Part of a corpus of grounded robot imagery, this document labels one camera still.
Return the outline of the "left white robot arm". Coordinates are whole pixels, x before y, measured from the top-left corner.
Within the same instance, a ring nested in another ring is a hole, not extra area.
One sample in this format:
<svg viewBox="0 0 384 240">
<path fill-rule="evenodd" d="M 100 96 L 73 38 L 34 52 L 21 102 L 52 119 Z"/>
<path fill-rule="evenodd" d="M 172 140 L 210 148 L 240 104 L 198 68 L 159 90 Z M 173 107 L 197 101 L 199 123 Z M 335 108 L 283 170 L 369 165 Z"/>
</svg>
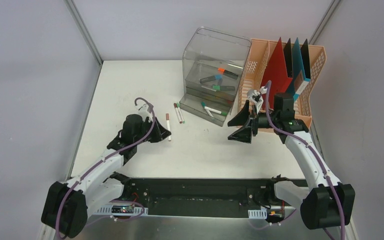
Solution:
<svg viewBox="0 0 384 240">
<path fill-rule="evenodd" d="M 41 222 L 60 232 L 62 239 L 76 237 L 101 206 L 114 199 L 124 203 L 132 198 L 133 189 L 111 176 L 137 153 L 137 146 L 161 142 L 171 134 L 157 118 L 128 115 L 95 163 L 66 182 L 56 181 L 49 187 Z"/>
</svg>

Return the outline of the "orange highlighter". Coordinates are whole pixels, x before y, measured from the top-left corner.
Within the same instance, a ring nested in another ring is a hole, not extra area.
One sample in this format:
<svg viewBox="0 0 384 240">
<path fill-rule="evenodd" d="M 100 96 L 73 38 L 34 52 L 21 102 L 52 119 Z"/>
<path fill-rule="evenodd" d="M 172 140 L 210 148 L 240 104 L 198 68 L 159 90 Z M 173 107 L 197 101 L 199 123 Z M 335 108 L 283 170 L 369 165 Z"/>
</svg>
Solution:
<svg viewBox="0 0 384 240">
<path fill-rule="evenodd" d="M 237 80 L 237 79 L 239 78 L 239 75 L 238 75 L 238 74 L 236 74 L 236 73 L 234 73 L 234 72 L 232 72 L 232 71 L 226 70 L 226 69 L 224 69 L 224 68 L 218 68 L 217 70 L 218 70 L 222 75 L 228 76 L 228 77 L 230 77 L 230 78 L 232 78 L 232 79 Z"/>
</svg>

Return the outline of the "teal marker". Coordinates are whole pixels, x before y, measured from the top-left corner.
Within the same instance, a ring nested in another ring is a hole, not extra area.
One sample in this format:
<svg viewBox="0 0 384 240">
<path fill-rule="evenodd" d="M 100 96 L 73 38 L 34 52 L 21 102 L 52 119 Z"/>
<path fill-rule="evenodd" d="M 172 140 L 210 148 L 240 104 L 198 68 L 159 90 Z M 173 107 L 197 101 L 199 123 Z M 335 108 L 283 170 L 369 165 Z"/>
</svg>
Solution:
<svg viewBox="0 0 384 240">
<path fill-rule="evenodd" d="M 213 118 L 214 116 L 213 116 L 211 110 L 206 106 L 206 104 L 205 104 L 203 101 L 201 102 L 201 105 L 202 105 L 202 107 L 204 108 L 204 110 L 207 112 L 207 114 L 208 114 L 210 117 Z"/>
</svg>

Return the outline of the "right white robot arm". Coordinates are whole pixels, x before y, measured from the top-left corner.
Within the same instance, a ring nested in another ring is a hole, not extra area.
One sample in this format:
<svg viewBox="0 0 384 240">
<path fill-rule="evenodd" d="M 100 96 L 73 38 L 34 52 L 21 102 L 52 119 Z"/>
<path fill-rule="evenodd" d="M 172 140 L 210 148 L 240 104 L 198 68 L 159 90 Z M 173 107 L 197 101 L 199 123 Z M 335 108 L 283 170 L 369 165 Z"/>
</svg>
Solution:
<svg viewBox="0 0 384 240">
<path fill-rule="evenodd" d="M 261 112 L 266 96 L 265 90 L 248 92 L 244 106 L 228 122 L 230 127 L 239 127 L 228 140 L 249 144 L 259 129 L 273 129 L 297 161 L 308 190 L 285 177 L 276 177 L 264 190 L 264 200 L 270 205 L 284 201 L 298 209 L 304 225 L 310 230 L 347 226 L 354 206 L 354 188 L 351 184 L 343 184 L 327 166 L 307 125 L 295 117 L 293 97 L 277 93 L 273 110 Z"/>
</svg>

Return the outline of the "green highlighter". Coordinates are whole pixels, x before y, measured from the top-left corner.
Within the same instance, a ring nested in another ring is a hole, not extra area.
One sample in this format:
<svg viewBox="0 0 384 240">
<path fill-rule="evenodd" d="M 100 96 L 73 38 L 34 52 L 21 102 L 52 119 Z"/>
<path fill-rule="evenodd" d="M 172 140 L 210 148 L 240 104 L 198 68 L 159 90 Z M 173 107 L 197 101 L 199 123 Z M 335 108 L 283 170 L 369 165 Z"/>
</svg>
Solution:
<svg viewBox="0 0 384 240">
<path fill-rule="evenodd" d="M 216 91 L 235 91 L 236 88 L 234 86 L 229 85 L 213 85 L 212 88 Z"/>
</svg>

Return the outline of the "teal notebook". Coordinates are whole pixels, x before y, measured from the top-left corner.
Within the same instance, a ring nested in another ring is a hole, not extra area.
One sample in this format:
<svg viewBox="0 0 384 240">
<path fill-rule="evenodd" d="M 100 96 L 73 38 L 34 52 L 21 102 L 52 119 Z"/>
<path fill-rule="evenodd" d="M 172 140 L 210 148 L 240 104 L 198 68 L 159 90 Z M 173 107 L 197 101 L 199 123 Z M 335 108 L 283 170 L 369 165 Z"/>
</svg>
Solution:
<svg viewBox="0 0 384 240">
<path fill-rule="evenodd" d="M 292 49 L 292 81 L 286 92 L 296 102 L 311 81 L 311 65 L 308 40 L 299 42 L 297 37 Z"/>
</svg>

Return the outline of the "dark green cap marker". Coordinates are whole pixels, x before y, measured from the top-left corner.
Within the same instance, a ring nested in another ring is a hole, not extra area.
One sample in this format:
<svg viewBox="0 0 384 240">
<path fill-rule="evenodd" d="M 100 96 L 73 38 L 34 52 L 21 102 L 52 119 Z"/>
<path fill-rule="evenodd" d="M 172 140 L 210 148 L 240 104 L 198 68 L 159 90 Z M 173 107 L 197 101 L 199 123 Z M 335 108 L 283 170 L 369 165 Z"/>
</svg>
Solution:
<svg viewBox="0 0 384 240">
<path fill-rule="evenodd" d="M 224 112 L 224 111 L 216 110 L 216 109 L 213 109 L 210 107 L 208 107 L 208 108 L 210 109 L 211 112 L 222 115 L 222 116 L 227 116 L 227 114 L 228 114 L 227 112 Z"/>
</svg>

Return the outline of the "red folder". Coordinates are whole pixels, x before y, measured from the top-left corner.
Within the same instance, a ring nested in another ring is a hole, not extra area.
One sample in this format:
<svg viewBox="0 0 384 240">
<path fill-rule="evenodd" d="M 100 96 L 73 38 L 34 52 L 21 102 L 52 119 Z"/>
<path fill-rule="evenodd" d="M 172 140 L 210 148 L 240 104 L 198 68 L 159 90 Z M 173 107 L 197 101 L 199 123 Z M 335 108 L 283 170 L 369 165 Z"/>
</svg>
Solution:
<svg viewBox="0 0 384 240">
<path fill-rule="evenodd" d="M 271 81 L 269 91 L 269 107 L 274 108 L 274 97 L 277 93 L 285 93 L 293 80 L 293 62 L 291 39 L 285 44 L 279 38 L 274 45 L 272 54 L 265 67 L 261 80 L 261 87 L 264 87 L 268 81 Z"/>
</svg>

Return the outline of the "brown marker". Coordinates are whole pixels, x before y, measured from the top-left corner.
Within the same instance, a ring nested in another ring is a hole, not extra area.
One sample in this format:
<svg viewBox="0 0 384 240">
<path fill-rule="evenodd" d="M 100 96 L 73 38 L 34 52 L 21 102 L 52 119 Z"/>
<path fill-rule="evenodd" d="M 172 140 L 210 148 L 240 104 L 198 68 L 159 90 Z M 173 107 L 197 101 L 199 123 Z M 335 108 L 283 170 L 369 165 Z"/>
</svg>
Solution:
<svg viewBox="0 0 384 240">
<path fill-rule="evenodd" d="M 179 107 L 178 107 L 177 103 L 176 103 L 176 102 L 173 103 L 173 106 L 174 106 L 174 109 L 175 109 L 175 113 L 176 113 L 178 122 L 179 122 L 180 124 L 182 124 L 182 123 L 183 123 L 183 120 L 182 120 L 182 118 L 181 118 L 180 111 L 179 111 Z"/>
</svg>

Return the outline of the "clear grey drawer box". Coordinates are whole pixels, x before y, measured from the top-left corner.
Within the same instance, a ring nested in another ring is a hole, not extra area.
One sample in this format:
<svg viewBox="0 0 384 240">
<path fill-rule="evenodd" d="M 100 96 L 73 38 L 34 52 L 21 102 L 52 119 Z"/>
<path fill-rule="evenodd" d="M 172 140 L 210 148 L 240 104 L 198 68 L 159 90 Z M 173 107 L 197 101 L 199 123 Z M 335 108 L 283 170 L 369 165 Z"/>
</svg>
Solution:
<svg viewBox="0 0 384 240">
<path fill-rule="evenodd" d="M 251 45 L 252 41 L 248 37 L 199 27 L 182 55 L 184 94 L 179 101 L 180 108 L 215 125 L 223 126 L 233 109 L 240 81 L 245 76 Z M 218 68 L 236 73 L 238 79 L 221 74 Z M 222 80 L 200 84 L 200 79 L 213 75 L 222 75 Z M 214 90 L 213 85 L 233 86 L 235 91 Z M 227 116 L 211 112 L 213 117 L 210 117 L 201 102 L 209 108 L 226 112 Z"/>
</svg>

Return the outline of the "blue black marker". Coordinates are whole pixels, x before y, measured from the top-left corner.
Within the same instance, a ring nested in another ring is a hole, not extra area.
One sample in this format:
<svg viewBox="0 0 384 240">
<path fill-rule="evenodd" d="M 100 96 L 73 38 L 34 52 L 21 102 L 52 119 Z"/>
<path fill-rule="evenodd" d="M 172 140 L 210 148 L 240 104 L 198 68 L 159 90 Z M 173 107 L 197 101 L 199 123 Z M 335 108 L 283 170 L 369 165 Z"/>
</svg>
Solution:
<svg viewBox="0 0 384 240">
<path fill-rule="evenodd" d="M 222 79 L 223 79 L 223 77 L 222 77 L 221 74 L 216 74 L 216 75 L 212 75 L 212 76 L 201 78 L 199 80 L 199 82 L 200 82 L 200 84 L 204 84 L 204 83 L 209 83 L 209 82 L 212 82 L 212 81 L 220 81 Z"/>
</svg>

